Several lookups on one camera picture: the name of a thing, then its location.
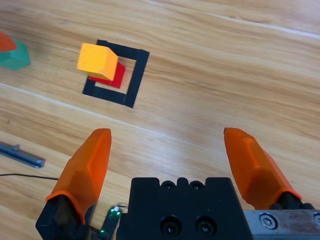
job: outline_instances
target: wooden plank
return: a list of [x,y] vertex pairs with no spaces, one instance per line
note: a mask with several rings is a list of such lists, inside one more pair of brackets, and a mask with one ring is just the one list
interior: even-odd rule
[[318,0],[152,0],[232,19],[320,34]]
[[[40,14],[39,21],[52,28],[41,23],[28,28],[33,64],[3,71],[6,84],[206,147],[225,126],[256,131],[256,124],[268,124],[319,139],[314,133],[320,116],[318,37],[145,1],[110,4],[99,19],[94,9],[103,3],[83,2],[86,10],[73,15],[74,23],[61,25],[72,1],[63,9],[22,3],[24,15],[9,24],[11,30],[32,26],[35,20],[25,16],[42,8],[51,14]],[[109,18],[115,21],[89,35],[85,21]],[[134,24],[128,26],[127,18]],[[135,42],[114,37],[115,29]],[[81,42],[97,37],[151,52],[135,109],[81,94],[85,76],[75,60]]]
[[[40,170],[23,166],[13,160],[8,161],[7,158],[6,162],[2,159],[1,169],[5,171],[4,173],[16,171],[24,173],[26,170],[28,173],[41,171],[47,176],[57,176],[62,171],[67,156],[71,156],[94,129],[111,128],[112,149],[108,170],[112,172],[110,176],[112,184],[106,189],[106,193],[110,194],[106,196],[101,194],[102,201],[105,199],[110,203],[111,198],[111,204],[117,202],[115,199],[125,202],[125,199],[128,199],[130,179],[134,177],[157,176],[161,181],[176,181],[182,176],[190,181],[195,179],[204,181],[210,176],[232,177],[222,133],[211,148],[204,148],[72,105],[49,98],[43,99],[41,96],[13,87],[1,85],[0,93],[0,126],[3,130],[0,141],[6,140],[9,144],[20,143],[21,146],[27,147],[25,150],[42,157],[49,155],[46,157],[46,167]],[[317,174],[320,169],[317,161],[319,150],[310,148],[316,146],[317,141],[309,138],[301,141],[300,137],[285,134],[280,132],[269,141],[263,141],[263,146],[266,146],[266,150],[276,159],[295,189],[304,196],[305,201],[318,206],[320,195],[317,192],[316,182],[320,180]],[[290,138],[291,142],[283,143],[286,138]],[[19,183],[15,181],[11,184],[18,186]],[[46,186],[41,198],[51,189],[52,185]],[[249,207],[243,200],[241,203],[245,209]]]

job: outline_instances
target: black square outline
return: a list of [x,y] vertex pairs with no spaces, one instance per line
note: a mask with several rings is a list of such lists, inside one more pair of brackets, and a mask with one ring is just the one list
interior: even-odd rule
[[129,108],[134,108],[141,80],[147,65],[149,52],[99,39],[96,41],[96,44],[110,48],[118,57],[136,60],[132,77],[126,94],[95,86],[96,82],[90,80],[88,77],[86,78],[82,93],[98,99],[125,105]]

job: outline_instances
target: wooden floor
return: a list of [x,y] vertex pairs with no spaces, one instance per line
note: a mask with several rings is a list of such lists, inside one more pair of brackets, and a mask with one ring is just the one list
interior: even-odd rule
[[[128,203],[134,177],[234,182],[223,131],[235,127],[320,208],[319,12],[318,0],[1,1],[0,29],[28,46],[32,63],[0,69],[0,142],[46,164],[0,156],[0,174],[58,177],[94,129],[110,128],[99,228],[111,205]],[[133,109],[82,94],[80,47],[97,39],[150,52]],[[121,92],[135,63],[124,64]],[[0,238],[41,239],[35,223],[54,185],[0,177]]]

